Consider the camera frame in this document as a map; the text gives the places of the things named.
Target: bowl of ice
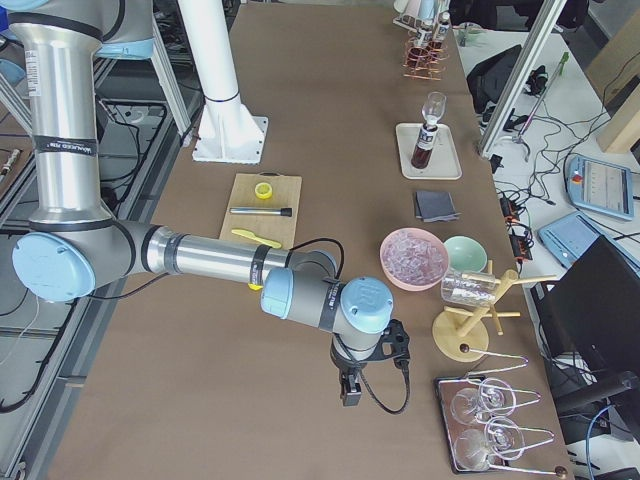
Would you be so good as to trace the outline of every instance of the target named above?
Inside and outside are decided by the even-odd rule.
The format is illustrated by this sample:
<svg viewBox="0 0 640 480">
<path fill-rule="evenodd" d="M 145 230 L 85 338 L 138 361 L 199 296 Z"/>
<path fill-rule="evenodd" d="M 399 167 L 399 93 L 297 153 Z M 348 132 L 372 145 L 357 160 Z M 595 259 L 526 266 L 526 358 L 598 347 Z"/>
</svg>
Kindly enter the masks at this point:
<svg viewBox="0 0 640 480">
<path fill-rule="evenodd" d="M 420 228 L 401 228 L 387 235 L 380 246 L 380 262 L 391 283 L 410 292 L 437 285 L 449 268 L 444 244 Z"/>
</svg>

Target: wooden cutting board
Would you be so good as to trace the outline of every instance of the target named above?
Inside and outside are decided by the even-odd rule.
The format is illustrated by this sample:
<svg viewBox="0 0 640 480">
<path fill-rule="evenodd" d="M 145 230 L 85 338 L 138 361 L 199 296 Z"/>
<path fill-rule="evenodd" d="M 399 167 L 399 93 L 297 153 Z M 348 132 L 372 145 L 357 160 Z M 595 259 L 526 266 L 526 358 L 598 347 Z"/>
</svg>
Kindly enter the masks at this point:
<svg viewBox="0 0 640 480">
<path fill-rule="evenodd" d="M 273 189 L 271 198 L 261 200 L 255 195 L 255 186 L 260 182 L 267 182 Z M 300 203 L 300 189 L 302 177 L 286 175 L 260 175 L 238 173 L 233 182 L 233 189 L 229 196 L 227 213 L 222 222 L 220 240 L 230 240 L 256 245 L 257 243 L 231 233 L 233 228 L 251 230 L 259 237 L 276 240 L 282 243 L 282 248 L 293 247 L 298 221 L 298 205 Z M 229 213 L 232 207 L 262 207 L 293 209 L 291 217 L 275 215 L 237 215 Z"/>
</svg>

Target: robotic arm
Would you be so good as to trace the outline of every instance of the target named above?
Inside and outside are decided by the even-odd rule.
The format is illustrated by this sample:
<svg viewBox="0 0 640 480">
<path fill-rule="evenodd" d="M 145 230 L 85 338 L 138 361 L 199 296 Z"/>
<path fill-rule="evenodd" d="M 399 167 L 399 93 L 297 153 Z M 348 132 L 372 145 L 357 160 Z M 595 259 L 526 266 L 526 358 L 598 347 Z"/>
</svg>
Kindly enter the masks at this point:
<svg viewBox="0 0 640 480">
<path fill-rule="evenodd" d="M 33 231 L 13 252 L 14 268 L 27 288 L 49 301 L 68 301 L 144 271 L 262 285 L 265 312 L 334 334 L 331 358 L 340 371 L 345 406 L 358 403 L 358 376 L 367 362 L 393 358 L 406 372 L 409 337 L 391 320 L 393 298 L 381 281 L 361 277 L 341 283 L 325 253 L 175 233 L 118 220 L 105 208 L 92 60 L 96 54 L 151 55 L 151 0 L 0 0 L 0 5 L 10 10 L 11 30 L 25 47 L 33 116 L 39 208 L 29 219 Z M 206 6 L 224 23 L 219 2 Z M 228 41 L 221 48 L 228 49 Z M 241 105 L 238 95 L 229 100 Z"/>
</svg>

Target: yellow ring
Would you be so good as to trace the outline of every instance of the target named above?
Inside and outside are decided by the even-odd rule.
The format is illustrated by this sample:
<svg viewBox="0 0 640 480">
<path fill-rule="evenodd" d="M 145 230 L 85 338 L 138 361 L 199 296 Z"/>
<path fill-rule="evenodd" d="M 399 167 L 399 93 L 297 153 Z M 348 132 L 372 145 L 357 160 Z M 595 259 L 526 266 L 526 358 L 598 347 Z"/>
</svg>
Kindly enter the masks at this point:
<svg viewBox="0 0 640 480">
<path fill-rule="evenodd" d="M 273 188 L 271 188 L 271 185 L 267 182 L 258 183 L 254 191 L 256 193 L 256 197 L 260 200 L 266 200 L 267 198 L 271 198 L 271 195 L 273 195 Z"/>
</svg>

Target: green bowl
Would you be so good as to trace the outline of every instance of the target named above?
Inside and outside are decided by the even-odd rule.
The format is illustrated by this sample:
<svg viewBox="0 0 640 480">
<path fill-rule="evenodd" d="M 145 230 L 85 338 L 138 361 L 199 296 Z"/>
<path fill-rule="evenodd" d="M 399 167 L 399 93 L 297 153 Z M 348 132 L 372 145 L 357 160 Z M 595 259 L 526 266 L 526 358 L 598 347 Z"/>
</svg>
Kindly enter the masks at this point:
<svg viewBox="0 0 640 480">
<path fill-rule="evenodd" d="M 444 242 L 449 254 L 449 266 L 462 272 L 481 272 L 487 266 L 487 252 L 469 237 L 451 237 Z"/>
</svg>

